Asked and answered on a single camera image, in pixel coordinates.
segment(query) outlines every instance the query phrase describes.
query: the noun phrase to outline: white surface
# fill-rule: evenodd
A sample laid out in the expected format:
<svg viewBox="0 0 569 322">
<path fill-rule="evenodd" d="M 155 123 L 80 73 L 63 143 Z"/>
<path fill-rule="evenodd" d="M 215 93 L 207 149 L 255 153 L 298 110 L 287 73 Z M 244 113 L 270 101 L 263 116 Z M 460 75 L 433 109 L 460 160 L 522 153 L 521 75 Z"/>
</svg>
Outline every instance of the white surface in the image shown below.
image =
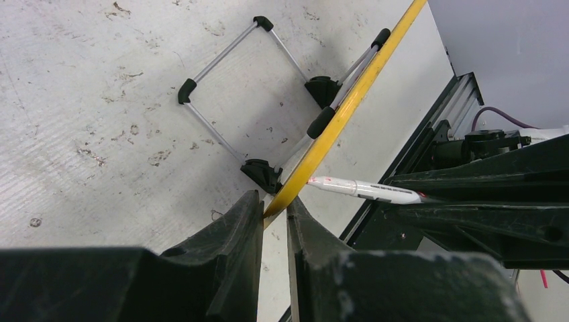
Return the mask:
<svg viewBox="0 0 569 322">
<path fill-rule="evenodd" d="M 474 72 L 484 103 L 539 128 L 568 123 L 569 2 L 429 0 L 457 75 Z M 483 113 L 479 129 L 517 129 Z"/>
<path fill-rule="evenodd" d="M 544 288 L 539 270 L 520 271 L 518 286 L 525 309 L 533 322 L 565 322 L 569 285 L 550 270 L 546 276 L 548 288 Z"/>
<path fill-rule="evenodd" d="M 409 3 L 118 1 L 127 12 L 112 1 L 2 2 L 0 246 L 161 252 L 193 235 L 257 187 L 206 142 L 177 104 L 178 86 L 260 14 L 309 76 L 339 77 Z M 426 7 L 316 175 L 378 180 L 451 75 Z M 262 30 L 204 78 L 192 103 L 237 151 L 271 163 L 319 113 Z M 315 189 L 301 197 L 336 234 L 362 203 Z M 260 321 L 289 303 L 286 238 L 280 216 L 264 237 Z"/>
<path fill-rule="evenodd" d="M 550 139 L 557 138 L 569 134 L 569 125 L 563 125 L 558 129 L 520 129 L 520 136 L 531 137 L 531 144 L 544 142 Z"/>
</svg>

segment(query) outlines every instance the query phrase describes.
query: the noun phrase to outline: aluminum rod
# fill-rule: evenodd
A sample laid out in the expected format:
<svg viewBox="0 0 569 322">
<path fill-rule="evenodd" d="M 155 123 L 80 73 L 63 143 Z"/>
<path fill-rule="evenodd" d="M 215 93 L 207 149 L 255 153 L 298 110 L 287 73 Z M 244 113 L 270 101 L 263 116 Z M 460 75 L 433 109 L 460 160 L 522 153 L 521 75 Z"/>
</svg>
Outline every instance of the aluminum rod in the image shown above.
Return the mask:
<svg viewBox="0 0 569 322">
<path fill-rule="evenodd" d="M 452 95 L 451 100 L 448 102 L 448 105 L 450 106 L 456 105 L 458 100 L 464 94 L 464 91 L 468 88 L 469 83 L 470 83 L 470 77 L 462 77 L 460 79 L 456 92 Z M 437 118 L 437 123 L 443 119 L 447 119 L 450 113 L 451 111 L 442 111 L 441 115 L 439 115 L 439 117 Z"/>
<path fill-rule="evenodd" d="M 285 46 L 285 43 L 282 42 L 282 40 L 280 40 L 280 38 L 276 35 L 276 33 L 274 32 L 274 30 L 271 30 L 269 32 L 269 34 L 271 35 L 271 37 L 274 39 L 274 41 L 282 48 L 282 50 L 284 50 L 284 52 L 287 54 L 287 56 L 289 57 L 289 60 L 291 61 L 291 63 L 293 65 L 295 65 L 295 67 L 297 68 L 297 70 L 299 71 L 299 73 L 302 75 L 303 79 L 305 82 L 308 81 L 308 76 L 306 76 L 306 74 L 302 71 L 299 63 L 297 62 L 297 60 L 295 60 L 295 58 L 293 57 L 293 55 L 291 54 L 291 52 L 289 52 L 289 49 Z"/>
<path fill-rule="evenodd" d="M 350 79 L 346 84 L 340 87 L 340 90 L 336 94 L 336 97 L 332 101 L 332 104 L 330 104 L 330 107 L 332 109 L 336 110 L 338 108 L 340 103 L 344 100 L 344 97 L 348 94 L 352 86 L 354 86 L 360 75 L 364 72 L 364 69 L 370 64 L 372 59 L 377 54 L 377 49 L 378 49 L 377 45 L 375 45 L 373 48 L 370 49 L 371 51 L 368 50 L 366 52 L 366 56 L 364 57 L 364 59 L 362 59 L 360 65 L 358 66 L 352 77 L 350 77 Z M 282 156 L 282 158 L 274 165 L 275 173 L 278 172 L 278 169 L 282 168 L 282 166 L 284 166 L 296 153 L 298 153 L 298 151 L 300 151 L 303 148 L 303 146 L 312 141 L 313 140 L 308 135 L 304 135 L 304 137 L 292 148 L 292 150 L 290 150 L 287 154 Z"/>
<path fill-rule="evenodd" d="M 201 72 L 199 72 L 199 74 L 193 80 L 196 83 L 201 81 L 201 79 L 207 75 L 207 73 L 210 72 L 211 69 L 215 67 L 215 65 L 221 62 L 221 60 L 224 59 L 227 54 L 229 54 L 229 52 L 231 52 L 240 42 L 242 42 L 243 39 L 245 39 L 245 37 L 247 37 L 247 35 L 250 34 L 255 28 L 257 28 L 257 21 L 253 22 L 253 24 L 250 25 L 249 28 L 247 28 L 243 33 L 241 33 L 237 39 L 230 43 L 229 46 L 224 49 L 223 52 L 217 55 L 217 57 L 215 57 L 212 62 L 210 62 Z"/>
<path fill-rule="evenodd" d="M 474 104 L 478 104 L 478 101 L 476 100 L 476 97 L 473 97 L 472 102 L 470 103 L 470 106 L 467 108 L 466 112 L 463 114 L 463 116 L 460 118 L 460 121 L 458 123 L 451 123 L 451 130 L 449 131 L 449 138 L 452 137 L 454 140 L 456 140 L 456 133 L 458 132 L 459 129 L 462 129 L 462 125 L 464 124 L 464 121 L 466 120 L 466 117 L 468 116 L 469 112 L 473 110 L 473 106 Z"/>
<path fill-rule="evenodd" d="M 302 149 L 303 146 L 309 142 L 312 142 L 312 139 L 307 134 L 305 134 L 303 138 L 298 141 L 296 145 L 290 149 L 287 154 L 282 156 L 280 160 L 274 165 L 274 172 L 278 173 L 278 169 L 282 168 L 282 166 L 284 166 L 300 149 Z"/>
<path fill-rule="evenodd" d="M 207 129 L 211 132 L 211 135 L 215 137 L 215 139 L 217 140 L 217 142 L 219 142 L 219 144 L 221 144 L 227 151 L 229 151 L 229 153 L 231 153 L 235 157 L 235 159 L 239 160 L 239 162 L 241 162 L 242 165 L 245 164 L 245 158 L 230 146 L 230 144 L 223 138 L 223 136 L 221 136 L 221 134 L 219 134 L 219 132 L 205 119 L 205 117 L 203 117 L 203 115 L 199 113 L 199 111 L 194 107 L 194 105 L 192 105 L 192 103 L 184 103 L 184 104 L 187 107 L 189 107 L 190 111 L 194 113 L 194 115 L 198 118 L 198 120 L 205 127 L 207 127 Z"/>
<path fill-rule="evenodd" d="M 375 55 L 377 54 L 377 50 L 378 50 L 377 45 L 370 48 L 370 50 L 368 50 L 366 52 L 366 55 L 362 59 L 360 64 L 357 66 L 355 73 L 348 80 L 348 83 L 343 84 L 342 87 L 340 87 L 340 90 L 336 94 L 336 97 L 334 97 L 334 100 L 330 104 L 330 107 L 333 108 L 334 111 L 338 108 L 338 106 L 340 106 L 340 103 L 342 103 L 342 101 L 344 100 L 344 97 L 346 97 L 346 95 L 348 94 L 350 89 L 352 89 L 352 87 L 354 86 L 354 84 L 356 83 L 358 78 L 360 78 L 360 75 L 364 72 L 364 69 L 366 69 L 366 67 L 370 64 L 372 59 L 375 57 Z"/>
<path fill-rule="evenodd" d="M 362 63 L 362 61 L 364 61 L 364 58 L 368 55 L 368 52 L 371 50 L 372 48 L 369 47 L 359 58 L 358 60 L 355 61 L 355 63 L 352 65 L 352 67 L 350 67 L 350 69 L 348 69 L 348 71 L 345 73 L 345 75 L 339 79 L 338 82 L 340 82 L 340 84 L 343 84 L 346 79 L 348 79 L 348 77 L 350 77 L 350 75 L 354 72 L 354 70 L 356 70 L 356 68 Z"/>
</svg>

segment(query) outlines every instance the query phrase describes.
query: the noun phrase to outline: gray wall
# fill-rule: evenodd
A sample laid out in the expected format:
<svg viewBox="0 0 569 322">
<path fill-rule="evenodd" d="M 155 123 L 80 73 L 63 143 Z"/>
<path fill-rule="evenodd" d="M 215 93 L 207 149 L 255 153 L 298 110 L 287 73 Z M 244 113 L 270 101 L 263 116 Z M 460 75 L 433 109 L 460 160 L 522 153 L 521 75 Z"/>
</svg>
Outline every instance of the gray wall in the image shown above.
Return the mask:
<svg viewBox="0 0 569 322">
<path fill-rule="evenodd" d="M 540 128 L 569 123 L 569 1 L 429 5 L 456 75 L 474 72 L 486 106 Z M 478 125 L 516 128 L 492 112 L 484 112 Z"/>
</svg>

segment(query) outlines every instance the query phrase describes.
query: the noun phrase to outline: folding stand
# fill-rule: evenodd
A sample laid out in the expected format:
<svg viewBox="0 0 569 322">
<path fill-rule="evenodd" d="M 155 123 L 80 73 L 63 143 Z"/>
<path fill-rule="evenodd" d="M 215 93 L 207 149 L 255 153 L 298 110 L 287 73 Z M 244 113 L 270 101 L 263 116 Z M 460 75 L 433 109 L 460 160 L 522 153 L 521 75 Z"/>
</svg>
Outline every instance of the folding stand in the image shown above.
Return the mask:
<svg viewBox="0 0 569 322">
<path fill-rule="evenodd" d="M 279 45 L 282 50 L 287 54 L 288 59 L 292 65 L 298 70 L 300 75 L 305 80 L 305 87 L 322 108 L 322 112 L 310 125 L 307 135 L 299 142 L 297 145 L 286 154 L 286 158 L 283 158 L 277 163 L 277 166 L 269 166 L 266 160 L 262 159 L 249 159 L 246 160 L 242 154 L 235 151 L 229 143 L 221 136 L 221 134 L 199 113 L 199 111 L 190 102 L 190 94 L 196 89 L 197 83 L 207 75 L 217 65 L 222 59 L 224 59 L 247 35 L 249 35 L 254 29 L 262 27 L 266 32 L 268 32 L 274 41 Z M 194 79 L 188 78 L 184 85 L 180 87 L 178 92 L 178 103 L 181 105 L 186 105 L 192 113 L 197 117 L 197 119 L 211 132 L 211 135 L 227 150 L 231 153 L 239 162 L 241 162 L 241 171 L 249 176 L 256 184 L 258 184 L 267 193 L 274 194 L 278 192 L 282 184 L 279 182 L 280 175 L 282 174 L 281 166 L 284 165 L 292 156 L 294 156 L 307 142 L 310 142 L 317 138 L 320 133 L 326 128 L 326 125 L 332 119 L 335 109 L 342 102 L 342 99 L 349 92 L 351 87 L 354 85 L 362 71 L 373 59 L 373 56 L 377 53 L 379 48 L 385 43 L 389 37 L 389 30 L 383 29 L 379 35 L 373 41 L 371 47 L 366 50 L 366 52 L 354 63 L 352 67 L 347 71 L 347 73 L 338 81 L 331 80 L 328 76 L 316 76 L 308 79 L 306 74 L 301 70 L 299 63 L 295 60 L 293 55 L 289 52 L 285 44 L 280 40 L 277 34 L 273 30 L 274 25 L 269 19 L 263 16 L 257 16 L 253 18 L 253 23 L 241 33 L 237 39 L 235 39 L 229 46 L 224 49 L 215 59 L 210 62 Z M 342 84 L 348 77 L 352 74 L 347 84 Z"/>
</svg>

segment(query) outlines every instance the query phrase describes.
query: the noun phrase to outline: red wire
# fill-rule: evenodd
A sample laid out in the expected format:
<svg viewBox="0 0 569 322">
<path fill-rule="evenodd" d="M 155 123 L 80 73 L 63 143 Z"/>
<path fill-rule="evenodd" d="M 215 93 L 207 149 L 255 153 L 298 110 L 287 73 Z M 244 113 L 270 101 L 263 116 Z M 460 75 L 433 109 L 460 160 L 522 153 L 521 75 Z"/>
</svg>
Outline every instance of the red wire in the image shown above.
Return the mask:
<svg viewBox="0 0 569 322">
<path fill-rule="evenodd" d="M 545 270 L 539 270 L 539 272 L 541 273 L 541 281 L 544 282 L 544 287 L 547 288 L 548 287 L 548 278 L 546 276 L 546 271 Z"/>
</svg>

